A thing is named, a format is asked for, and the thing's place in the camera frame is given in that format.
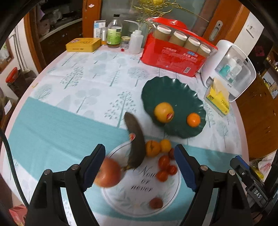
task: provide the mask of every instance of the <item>screw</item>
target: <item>screw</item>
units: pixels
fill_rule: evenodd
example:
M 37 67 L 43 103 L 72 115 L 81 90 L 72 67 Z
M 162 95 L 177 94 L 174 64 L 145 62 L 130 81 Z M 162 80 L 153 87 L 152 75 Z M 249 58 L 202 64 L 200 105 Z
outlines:
M 229 174 L 232 175 L 232 176 L 234 176 L 234 175 L 235 175 L 235 172 L 234 172 L 232 169 L 230 169 L 230 170 L 229 170 Z
M 74 164 L 70 167 L 72 170 L 77 170 L 79 168 L 78 164 Z
M 51 172 L 50 169 L 46 169 L 46 170 L 43 172 L 43 174 L 44 174 L 44 175 L 48 175 L 50 172 Z
M 206 166 L 206 165 L 201 165 L 201 170 L 203 170 L 203 171 L 207 171 L 208 170 L 208 167 Z

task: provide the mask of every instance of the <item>yellow tin box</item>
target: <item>yellow tin box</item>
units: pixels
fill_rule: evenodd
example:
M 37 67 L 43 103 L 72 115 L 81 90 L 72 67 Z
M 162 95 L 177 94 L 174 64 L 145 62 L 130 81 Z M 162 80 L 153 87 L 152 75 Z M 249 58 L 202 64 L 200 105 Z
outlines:
M 100 38 L 76 38 L 66 44 L 66 49 L 68 52 L 94 52 L 100 45 Z

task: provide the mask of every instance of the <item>light switch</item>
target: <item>light switch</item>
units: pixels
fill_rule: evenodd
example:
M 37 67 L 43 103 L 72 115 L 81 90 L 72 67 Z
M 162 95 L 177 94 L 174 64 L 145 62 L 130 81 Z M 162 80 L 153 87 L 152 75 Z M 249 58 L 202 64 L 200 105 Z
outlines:
M 252 36 L 252 38 L 254 38 L 254 31 L 255 31 L 255 28 L 252 24 L 248 24 L 246 26 L 246 30 L 248 31 L 248 33 Z

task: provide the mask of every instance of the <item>glass bottle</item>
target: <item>glass bottle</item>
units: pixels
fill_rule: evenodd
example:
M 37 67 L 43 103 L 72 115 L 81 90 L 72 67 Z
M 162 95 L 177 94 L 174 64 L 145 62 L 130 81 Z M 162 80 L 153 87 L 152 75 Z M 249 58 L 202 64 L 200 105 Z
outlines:
M 122 23 L 119 21 L 119 14 L 114 14 L 113 20 L 108 25 L 107 45 L 110 48 L 118 48 L 121 42 Z

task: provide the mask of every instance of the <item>wall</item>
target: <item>wall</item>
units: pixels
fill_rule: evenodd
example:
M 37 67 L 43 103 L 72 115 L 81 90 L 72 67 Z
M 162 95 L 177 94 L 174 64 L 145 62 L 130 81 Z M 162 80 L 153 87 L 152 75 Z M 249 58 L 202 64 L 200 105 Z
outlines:
M 19 43 L 21 45 L 21 57 L 22 57 L 22 61 L 23 63 L 26 62 L 25 67 L 29 68 L 30 70 L 32 70 L 36 75 L 38 75 L 38 71 L 36 69 L 36 66 L 34 64 L 34 61 L 32 59 L 30 50 L 29 50 L 29 46 L 27 43 L 27 39 L 26 39 L 26 34 L 25 34 L 25 28 L 24 28 L 24 20 L 22 19 L 18 25 L 18 36 L 19 36 Z M 14 59 L 8 64 L 8 66 L 3 70 L 3 72 L 0 74 L 0 88 L 3 90 L 4 94 L 10 98 L 13 99 L 17 99 L 17 96 L 14 94 L 14 92 L 7 86 L 5 80 L 6 77 L 8 76 L 8 74 L 11 72 L 11 70 L 14 67 L 17 67 L 18 69 L 20 69 L 17 57 L 16 57 L 16 52 L 15 52 L 15 48 L 14 48 L 14 37 L 10 38 L 10 45 L 11 45 L 11 49 L 12 49 L 12 53 L 14 56 Z
M 246 30 L 246 28 L 249 28 L 250 26 L 253 27 L 251 29 L 253 37 Z M 254 48 L 256 42 L 258 41 L 263 29 L 263 25 L 250 12 L 241 32 L 239 33 L 234 43 L 248 56 L 251 50 Z

